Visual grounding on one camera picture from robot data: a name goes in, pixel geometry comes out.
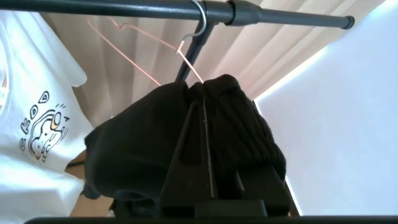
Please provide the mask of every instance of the cartoon character print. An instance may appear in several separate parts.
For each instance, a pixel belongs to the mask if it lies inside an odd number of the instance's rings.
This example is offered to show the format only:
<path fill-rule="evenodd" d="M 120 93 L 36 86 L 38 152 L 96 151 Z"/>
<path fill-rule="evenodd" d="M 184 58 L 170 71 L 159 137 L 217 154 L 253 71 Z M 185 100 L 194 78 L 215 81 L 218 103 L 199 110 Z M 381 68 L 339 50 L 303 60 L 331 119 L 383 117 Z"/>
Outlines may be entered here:
<path fill-rule="evenodd" d="M 30 119 L 33 120 L 39 114 L 40 105 L 46 104 L 50 99 L 50 95 L 45 91 L 38 102 L 38 106 L 34 105 L 30 109 Z M 66 108 L 65 105 L 57 104 L 54 109 L 47 110 L 32 122 L 27 118 L 21 123 L 22 132 L 27 138 L 21 138 L 19 147 L 22 151 L 28 148 L 30 155 L 36 160 L 43 162 L 49 156 L 51 148 L 59 144 L 67 135 L 68 128 L 65 126 L 70 118 L 63 116 L 62 110 Z"/>

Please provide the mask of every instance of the copper wire hanger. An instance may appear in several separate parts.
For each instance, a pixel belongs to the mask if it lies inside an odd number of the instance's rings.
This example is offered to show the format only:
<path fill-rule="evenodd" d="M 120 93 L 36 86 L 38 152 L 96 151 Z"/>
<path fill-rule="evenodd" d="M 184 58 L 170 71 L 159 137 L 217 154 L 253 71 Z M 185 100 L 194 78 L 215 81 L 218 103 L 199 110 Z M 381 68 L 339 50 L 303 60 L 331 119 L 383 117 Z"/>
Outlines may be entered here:
<path fill-rule="evenodd" d="M 123 23 L 122 25 L 119 25 L 112 17 L 108 16 L 107 18 L 110 19 L 112 21 L 112 23 L 118 28 L 118 29 L 124 29 L 126 27 L 128 28 L 132 28 L 135 29 L 136 31 L 139 31 L 143 34 L 145 34 L 146 36 L 159 41 L 161 44 L 164 44 L 165 46 L 173 49 L 176 51 L 177 54 L 179 54 L 179 56 L 181 56 L 181 58 L 184 60 L 184 62 L 188 65 L 188 67 L 191 69 L 191 71 L 196 75 L 196 77 L 199 79 L 199 81 L 201 83 L 203 83 L 203 79 L 201 78 L 201 76 L 199 76 L 198 72 L 194 69 L 194 67 L 192 66 L 192 64 L 188 61 L 188 59 L 184 56 L 184 54 L 181 52 L 181 48 L 183 47 L 185 40 L 189 37 L 196 37 L 201 35 L 205 29 L 206 29 L 206 25 L 207 25 L 207 20 L 206 20 L 206 15 L 205 12 L 203 10 L 203 8 L 201 7 L 201 5 L 199 4 L 199 2 L 197 0 L 191 0 L 193 3 L 195 3 L 195 5 L 198 6 L 201 17 L 202 17 L 202 28 L 200 29 L 199 32 L 197 32 L 196 34 L 187 34 L 183 37 L 181 44 L 178 48 L 176 48 L 175 46 L 173 46 L 172 44 L 167 43 L 166 41 L 154 36 L 153 34 L 150 34 L 146 31 L 144 31 L 143 29 L 134 26 L 130 23 Z M 158 86 L 161 86 L 161 84 L 155 79 L 153 78 L 151 75 L 149 75 L 144 69 L 142 69 L 137 63 L 135 63 L 133 60 L 131 60 L 129 57 L 126 56 L 126 54 L 124 54 L 121 50 L 119 50 L 110 40 L 108 40 L 95 26 L 92 25 L 90 18 L 87 16 L 86 17 L 87 23 L 88 25 L 90 25 L 90 27 L 103 39 L 105 40 L 112 48 L 114 48 L 119 54 L 121 54 L 128 62 L 130 62 L 131 64 L 133 64 L 136 68 L 138 68 L 143 74 L 145 74 L 148 78 L 150 78 L 154 83 L 156 83 Z"/>

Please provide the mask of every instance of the cartoon dog drawing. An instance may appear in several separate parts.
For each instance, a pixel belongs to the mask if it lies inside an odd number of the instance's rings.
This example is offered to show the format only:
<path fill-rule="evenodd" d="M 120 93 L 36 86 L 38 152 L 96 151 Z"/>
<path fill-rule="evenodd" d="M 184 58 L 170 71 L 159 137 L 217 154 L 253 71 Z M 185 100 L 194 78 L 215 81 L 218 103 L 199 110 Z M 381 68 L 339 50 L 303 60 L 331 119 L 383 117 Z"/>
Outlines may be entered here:
<path fill-rule="evenodd" d="M 48 110 L 33 123 L 28 148 L 30 154 L 37 160 L 42 157 L 45 162 L 51 148 L 60 143 L 67 134 L 68 128 L 62 126 L 61 122 L 61 112 Z"/>

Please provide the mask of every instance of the garment rack pole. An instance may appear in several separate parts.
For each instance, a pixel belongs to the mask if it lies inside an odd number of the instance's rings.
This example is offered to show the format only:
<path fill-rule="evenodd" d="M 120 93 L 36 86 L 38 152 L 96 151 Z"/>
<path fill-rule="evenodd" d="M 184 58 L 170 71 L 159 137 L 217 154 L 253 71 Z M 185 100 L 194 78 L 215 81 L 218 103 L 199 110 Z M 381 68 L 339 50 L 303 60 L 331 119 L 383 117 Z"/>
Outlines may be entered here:
<path fill-rule="evenodd" d="M 263 9 L 251 2 L 230 0 L 228 2 L 201 1 L 209 24 L 224 23 L 227 26 L 245 26 L 268 22 L 303 26 L 339 27 L 350 29 L 355 22 L 352 16 L 324 16 L 301 12 L 287 12 Z M 197 6 L 187 0 L 0 0 L 0 9 L 35 12 L 58 12 L 99 16 L 150 17 L 159 19 L 201 20 Z M 188 53 L 191 63 L 195 62 L 206 37 L 193 41 Z M 189 72 L 185 66 L 178 73 L 177 80 L 185 79 Z"/>

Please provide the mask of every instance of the clothing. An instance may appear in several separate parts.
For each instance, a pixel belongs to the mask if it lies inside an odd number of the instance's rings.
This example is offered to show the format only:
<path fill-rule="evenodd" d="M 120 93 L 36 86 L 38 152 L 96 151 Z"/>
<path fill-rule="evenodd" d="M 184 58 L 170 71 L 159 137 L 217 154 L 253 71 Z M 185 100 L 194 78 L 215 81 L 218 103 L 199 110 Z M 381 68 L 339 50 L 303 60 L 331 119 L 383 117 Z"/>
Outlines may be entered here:
<path fill-rule="evenodd" d="M 159 216 L 160 191 L 189 106 L 203 99 L 217 172 L 272 164 L 283 180 L 285 159 L 266 122 L 236 79 L 223 75 L 191 88 L 160 86 L 98 126 L 85 139 L 87 185 L 115 198 L 113 207 L 129 201 L 130 216 Z"/>
<path fill-rule="evenodd" d="M 93 129 L 72 90 L 86 75 L 39 13 L 0 11 L 0 21 L 12 52 L 0 114 L 0 219 L 68 216 L 84 182 L 64 170 Z"/>

